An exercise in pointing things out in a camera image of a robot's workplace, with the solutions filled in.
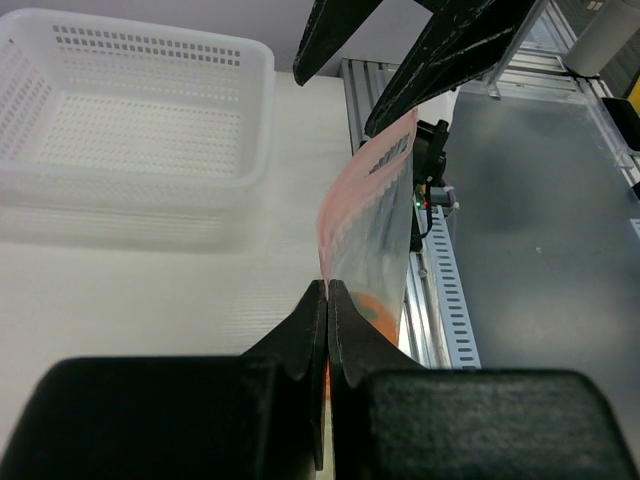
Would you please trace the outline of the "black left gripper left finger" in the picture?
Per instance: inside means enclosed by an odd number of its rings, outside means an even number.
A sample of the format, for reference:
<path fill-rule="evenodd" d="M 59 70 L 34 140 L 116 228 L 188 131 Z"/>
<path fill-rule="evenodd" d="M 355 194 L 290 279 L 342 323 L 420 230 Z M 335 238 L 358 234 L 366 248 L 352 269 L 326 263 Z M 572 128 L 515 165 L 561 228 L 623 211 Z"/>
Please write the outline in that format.
<path fill-rule="evenodd" d="M 311 479 L 323 466 L 325 285 L 237 356 L 76 357 L 36 385 L 5 479 Z"/>

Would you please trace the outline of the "fake orange persimmon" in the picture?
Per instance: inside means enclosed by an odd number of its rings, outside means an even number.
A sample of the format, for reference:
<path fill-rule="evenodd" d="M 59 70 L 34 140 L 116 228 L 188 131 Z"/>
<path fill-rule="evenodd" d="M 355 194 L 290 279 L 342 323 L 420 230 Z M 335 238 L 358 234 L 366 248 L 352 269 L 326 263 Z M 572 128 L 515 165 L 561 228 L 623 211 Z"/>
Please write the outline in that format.
<path fill-rule="evenodd" d="M 372 294 L 350 294 L 353 308 L 335 303 L 329 334 L 325 399 L 343 388 L 357 387 L 372 373 L 402 369 L 408 358 L 398 349 L 399 320 Z"/>

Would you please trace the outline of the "clear zip top bag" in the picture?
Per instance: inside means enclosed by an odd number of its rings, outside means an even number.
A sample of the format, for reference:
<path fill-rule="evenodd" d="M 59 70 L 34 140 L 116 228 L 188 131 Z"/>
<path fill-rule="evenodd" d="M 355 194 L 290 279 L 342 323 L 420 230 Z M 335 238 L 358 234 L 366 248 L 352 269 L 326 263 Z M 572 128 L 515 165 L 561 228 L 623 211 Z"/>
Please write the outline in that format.
<path fill-rule="evenodd" d="M 400 328 L 413 211 L 416 108 L 365 142 L 329 188 L 317 218 L 320 272 L 372 294 Z"/>

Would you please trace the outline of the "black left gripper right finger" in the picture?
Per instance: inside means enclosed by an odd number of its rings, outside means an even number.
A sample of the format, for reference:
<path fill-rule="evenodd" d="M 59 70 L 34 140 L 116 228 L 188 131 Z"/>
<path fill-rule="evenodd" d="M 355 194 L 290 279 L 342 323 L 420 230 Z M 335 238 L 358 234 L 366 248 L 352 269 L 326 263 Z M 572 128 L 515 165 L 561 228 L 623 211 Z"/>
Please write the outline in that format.
<path fill-rule="evenodd" d="M 614 412 L 582 373 L 428 369 L 328 286 L 339 479 L 635 479 Z"/>

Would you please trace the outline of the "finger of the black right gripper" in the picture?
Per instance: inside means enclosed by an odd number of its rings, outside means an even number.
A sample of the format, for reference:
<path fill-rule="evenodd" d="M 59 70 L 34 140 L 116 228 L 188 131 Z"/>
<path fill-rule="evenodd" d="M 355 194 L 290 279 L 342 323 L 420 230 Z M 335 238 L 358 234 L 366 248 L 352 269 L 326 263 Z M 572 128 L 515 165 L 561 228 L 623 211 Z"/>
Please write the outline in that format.
<path fill-rule="evenodd" d="M 380 5 L 380 0 L 316 0 L 292 71 L 303 86 L 337 53 Z"/>
<path fill-rule="evenodd" d="M 532 1 L 444 1 L 398 67 L 364 127 L 374 137 L 412 108 L 491 71 Z"/>

